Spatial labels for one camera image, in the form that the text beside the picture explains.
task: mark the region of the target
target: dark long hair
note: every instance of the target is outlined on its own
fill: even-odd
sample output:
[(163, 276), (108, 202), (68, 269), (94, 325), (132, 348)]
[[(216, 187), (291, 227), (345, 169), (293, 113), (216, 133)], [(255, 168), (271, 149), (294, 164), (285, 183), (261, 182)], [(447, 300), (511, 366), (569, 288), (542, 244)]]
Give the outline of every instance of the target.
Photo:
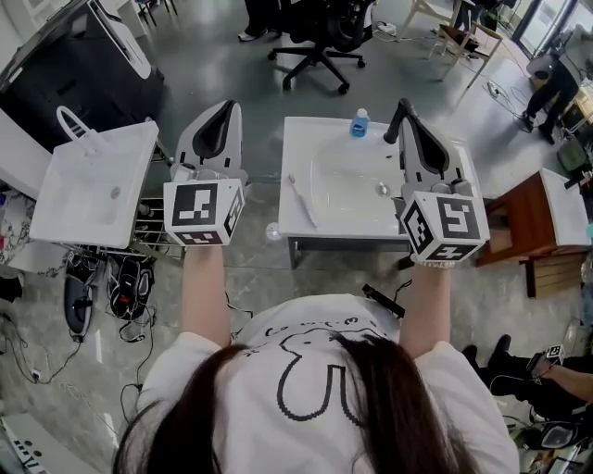
[[(478, 469), (462, 438), (446, 431), (435, 414), (420, 374), (399, 344), (366, 336), (350, 341), (334, 336), (345, 350), (357, 387), (358, 418), (365, 455), (376, 474), (474, 474)], [(241, 351), (231, 345), (204, 361), (180, 400), (158, 425), (143, 453), (132, 453), (135, 431), (151, 405), (128, 426), (116, 453), (114, 474), (183, 472), (221, 474), (212, 444), (217, 409), (216, 375)], [(353, 453), (353, 462), (357, 455)]]

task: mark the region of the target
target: office chair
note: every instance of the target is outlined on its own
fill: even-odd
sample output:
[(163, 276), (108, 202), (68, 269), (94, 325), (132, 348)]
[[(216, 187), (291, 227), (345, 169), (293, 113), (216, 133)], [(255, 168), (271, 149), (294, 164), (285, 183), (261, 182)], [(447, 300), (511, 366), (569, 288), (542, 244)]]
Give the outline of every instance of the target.
[(305, 57), (284, 78), (283, 88), (289, 90), (295, 76), (321, 62), (342, 82), (339, 93), (346, 94), (350, 83), (331, 58), (357, 59), (359, 68), (366, 66), (362, 55), (353, 55), (350, 51), (372, 37), (371, 28), (364, 27), (372, 3), (374, 0), (301, 0), (291, 5), (290, 0), (282, 0), (282, 31), (288, 32), (294, 43), (315, 43), (312, 47), (274, 48), (268, 54), (269, 60), (274, 60), (278, 53)]

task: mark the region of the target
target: concrete floor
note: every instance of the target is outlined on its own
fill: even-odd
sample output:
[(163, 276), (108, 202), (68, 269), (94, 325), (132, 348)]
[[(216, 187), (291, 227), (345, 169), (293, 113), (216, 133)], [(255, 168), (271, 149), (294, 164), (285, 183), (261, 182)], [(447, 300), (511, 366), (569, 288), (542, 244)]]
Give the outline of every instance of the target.
[[(468, 140), (486, 196), (506, 192), (542, 167), (559, 167), (554, 148), (536, 134), (520, 131), (513, 116), (483, 89), (486, 79), (480, 78), (465, 92), (473, 76), (468, 68), (476, 69), (479, 63), (463, 63), (467, 68), (460, 63), (445, 81), (437, 82), (448, 56), (436, 56), (429, 62), (424, 59), (428, 49), (422, 44), (371, 40), (361, 48), (368, 62), (366, 69), (340, 61), (352, 82), (348, 95), (335, 92), (338, 81), (321, 67), (297, 78), (293, 90), (285, 93), (281, 86), (284, 73), (266, 55), (287, 38), (239, 44), (236, 34), (246, 25), (246, 12), (238, 0), (176, 0), (176, 5), (178, 18), (170, 17), (162, 6), (156, 8), (158, 28), (150, 28), (148, 39), (149, 54), (164, 72), (168, 86), (158, 121), (162, 140), (174, 150), (183, 128), (219, 101), (233, 98), (244, 111), (244, 166), (255, 184), (233, 243), (225, 248), (227, 290), (237, 306), (257, 313), (308, 294), (360, 294), (365, 282), (392, 294), (410, 275), (392, 271), (399, 257), (393, 254), (311, 253), (297, 270), (291, 270), (285, 240), (266, 240), (267, 224), (277, 219), (286, 116), (350, 118), (363, 106), (373, 120), (386, 122), (398, 99), (406, 96), (422, 117)], [(418, 37), (430, 34), (412, 33)], [(279, 56), (278, 64), (292, 67), (296, 60)], [(521, 98), (522, 93), (530, 93), (515, 64), (497, 56), (485, 75), (504, 87), (517, 111), (522, 110), (515, 95)], [(153, 185), (158, 185), (160, 175), (158, 170), (152, 173)], [(160, 263), (155, 272), (151, 304), (158, 310), (158, 324), (154, 350), (141, 378), (155, 357), (173, 342), (180, 326), (181, 272)], [(43, 378), (74, 348), (64, 322), (62, 292), (62, 278), (31, 276), (21, 300), (14, 305), (0, 304), (0, 310), (14, 317), (29, 343), (25, 349), (28, 365), (40, 370)], [(404, 290), (398, 301), (405, 306), (408, 296)], [(105, 313), (106, 304), (102, 283), (86, 342), (51, 385), (24, 381), (10, 352), (0, 358), (0, 388), (6, 409), (32, 412), (59, 441), (101, 472), (109, 472), (116, 445), (115, 434), (107, 425), (120, 431), (123, 422), (121, 387), (134, 382), (138, 364), (150, 349), (149, 339), (136, 344), (120, 340), (120, 324)], [(467, 263), (453, 273), (452, 342), (458, 348), (477, 343), (482, 358), (504, 332), (512, 335), (515, 354), (530, 356), (561, 341), (567, 324), (578, 313), (576, 289), (544, 301), (528, 300), (524, 271), (516, 264), (476, 269)], [(240, 312), (233, 312), (232, 318), (235, 331), (246, 322)], [(123, 398), (130, 413), (134, 390)]]

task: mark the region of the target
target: bathroom sink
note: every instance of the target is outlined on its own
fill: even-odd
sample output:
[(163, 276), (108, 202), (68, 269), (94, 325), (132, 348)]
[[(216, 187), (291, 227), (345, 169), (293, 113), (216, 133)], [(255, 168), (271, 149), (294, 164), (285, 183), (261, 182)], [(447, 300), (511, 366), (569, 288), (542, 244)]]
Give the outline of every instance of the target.
[(54, 149), (32, 218), (33, 239), (128, 246), (158, 126), (149, 121), (100, 136), (109, 151), (88, 155), (73, 142)]
[[(404, 173), (399, 166), (399, 142), (386, 143), (388, 125), (371, 122), (367, 134), (355, 139), (350, 120), (288, 117), (280, 194), (280, 233), (354, 239), (401, 239), (392, 198), (401, 196)], [(451, 139), (461, 155), (474, 195), (481, 195), (467, 143)], [(296, 199), (288, 175), (293, 174), (318, 223), (311, 225)]]

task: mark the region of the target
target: blue bottle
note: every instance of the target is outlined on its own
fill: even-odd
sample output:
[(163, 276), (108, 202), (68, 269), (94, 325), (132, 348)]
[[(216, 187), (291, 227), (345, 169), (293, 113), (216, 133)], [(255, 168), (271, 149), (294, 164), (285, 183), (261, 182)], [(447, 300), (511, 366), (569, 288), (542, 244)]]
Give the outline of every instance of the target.
[(350, 135), (354, 138), (362, 138), (367, 134), (367, 128), (369, 127), (369, 114), (364, 108), (359, 108), (350, 123)]

